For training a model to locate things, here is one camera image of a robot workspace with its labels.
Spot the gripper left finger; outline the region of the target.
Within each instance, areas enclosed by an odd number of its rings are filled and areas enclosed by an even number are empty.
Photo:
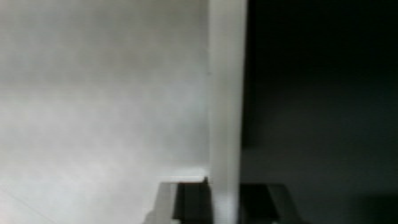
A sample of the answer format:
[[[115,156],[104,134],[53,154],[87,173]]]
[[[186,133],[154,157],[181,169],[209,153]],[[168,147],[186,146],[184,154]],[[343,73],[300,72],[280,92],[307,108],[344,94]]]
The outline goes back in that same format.
[[[142,224],[209,224],[209,185],[161,183]]]

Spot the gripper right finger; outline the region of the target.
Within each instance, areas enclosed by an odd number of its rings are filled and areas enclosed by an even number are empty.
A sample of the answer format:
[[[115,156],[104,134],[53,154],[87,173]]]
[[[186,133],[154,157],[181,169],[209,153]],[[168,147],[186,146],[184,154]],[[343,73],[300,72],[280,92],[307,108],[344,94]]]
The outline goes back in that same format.
[[[291,194],[282,184],[239,185],[238,224],[302,224]]]

